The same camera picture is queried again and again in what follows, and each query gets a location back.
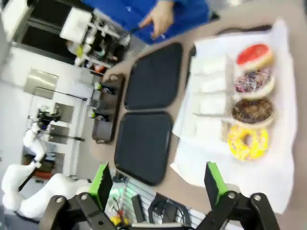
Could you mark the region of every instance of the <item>bottle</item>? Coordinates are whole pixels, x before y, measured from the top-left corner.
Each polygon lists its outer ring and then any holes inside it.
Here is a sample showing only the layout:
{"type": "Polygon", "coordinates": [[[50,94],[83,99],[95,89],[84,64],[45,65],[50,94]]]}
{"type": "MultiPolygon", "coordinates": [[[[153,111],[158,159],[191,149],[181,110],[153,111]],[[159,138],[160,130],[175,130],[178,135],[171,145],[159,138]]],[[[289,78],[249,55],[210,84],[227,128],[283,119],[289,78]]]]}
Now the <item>bottle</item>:
{"type": "Polygon", "coordinates": [[[108,93],[111,95],[115,95],[115,89],[109,86],[102,85],[100,82],[95,82],[94,84],[95,90],[100,92],[108,93]]]}
{"type": "Polygon", "coordinates": [[[92,110],[92,111],[90,110],[89,113],[88,113],[88,116],[90,118],[93,118],[93,119],[98,120],[98,121],[106,121],[106,122],[108,122],[110,120],[110,116],[109,115],[98,114],[94,110],[92,110]]]}

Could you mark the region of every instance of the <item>person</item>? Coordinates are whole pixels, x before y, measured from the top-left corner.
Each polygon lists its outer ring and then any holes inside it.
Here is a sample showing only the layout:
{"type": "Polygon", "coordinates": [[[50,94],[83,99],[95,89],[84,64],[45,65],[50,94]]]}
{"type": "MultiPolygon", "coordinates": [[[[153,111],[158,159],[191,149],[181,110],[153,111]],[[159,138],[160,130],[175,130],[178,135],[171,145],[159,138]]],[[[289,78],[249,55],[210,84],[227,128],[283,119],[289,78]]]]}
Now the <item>person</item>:
{"type": "Polygon", "coordinates": [[[159,43],[207,23],[205,0],[83,0],[147,44],[159,43]]]}

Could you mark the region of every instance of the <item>donut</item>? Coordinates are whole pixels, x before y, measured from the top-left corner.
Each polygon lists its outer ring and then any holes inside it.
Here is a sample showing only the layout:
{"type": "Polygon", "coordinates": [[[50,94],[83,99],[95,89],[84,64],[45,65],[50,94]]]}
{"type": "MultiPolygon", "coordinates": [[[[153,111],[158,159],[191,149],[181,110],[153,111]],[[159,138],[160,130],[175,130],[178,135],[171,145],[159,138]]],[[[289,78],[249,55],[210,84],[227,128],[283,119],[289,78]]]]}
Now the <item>donut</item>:
{"type": "Polygon", "coordinates": [[[274,84],[275,77],[272,75],[272,68],[266,67],[239,76],[235,88],[241,98],[259,99],[267,96],[273,90],[274,84]]]}
{"type": "Polygon", "coordinates": [[[269,134],[267,129],[250,129],[240,126],[231,127],[227,143],[233,155],[241,160],[254,160],[264,155],[268,148],[269,134]]]}
{"type": "Polygon", "coordinates": [[[236,63],[245,72],[262,69],[273,63],[273,52],[265,44],[255,44],[244,49],[238,55],[236,63]]]}
{"type": "Polygon", "coordinates": [[[243,127],[266,127],[273,121],[273,104],[266,97],[254,101],[241,99],[232,108],[232,116],[243,127]]]}

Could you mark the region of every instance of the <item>blue shirt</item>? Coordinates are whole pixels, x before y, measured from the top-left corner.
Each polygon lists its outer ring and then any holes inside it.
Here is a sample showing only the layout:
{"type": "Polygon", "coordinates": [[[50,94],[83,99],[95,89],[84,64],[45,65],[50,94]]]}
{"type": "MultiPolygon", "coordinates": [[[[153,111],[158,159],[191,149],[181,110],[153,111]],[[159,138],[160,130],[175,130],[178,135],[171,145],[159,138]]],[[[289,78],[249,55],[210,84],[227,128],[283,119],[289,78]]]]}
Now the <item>blue shirt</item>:
{"type": "MultiPolygon", "coordinates": [[[[83,2],[98,8],[127,31],[137,27],[156,4],[156,0],[83,0],[83,2]]],[[[151,24],[134,35],[148,44],[159,43],[209,21],[209,7],[205,0],[174,0],[174,2],[174,24],[166,33],[152,40],[151,32],[154,28],[151,24]]]]}

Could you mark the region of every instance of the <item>black tray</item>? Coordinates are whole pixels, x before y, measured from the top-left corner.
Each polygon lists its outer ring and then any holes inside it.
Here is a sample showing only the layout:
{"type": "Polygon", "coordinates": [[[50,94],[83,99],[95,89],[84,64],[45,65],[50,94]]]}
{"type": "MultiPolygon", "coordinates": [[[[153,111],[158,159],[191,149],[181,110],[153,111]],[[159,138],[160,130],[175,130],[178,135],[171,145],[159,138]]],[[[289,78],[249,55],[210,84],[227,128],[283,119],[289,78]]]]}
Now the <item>black tray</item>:
{"type": "Polygon", "coordinates": [[[126,113],[118,132],[116,168],[147,185],[159,184],[166,172],[171,130],[168,113],[126,113]]]}
{"type": "Polygon", "coordinates": [[[177,95],[182,46],[172,43],[138,59],[131,69],[127,110],[165,108],[177,95]]]}

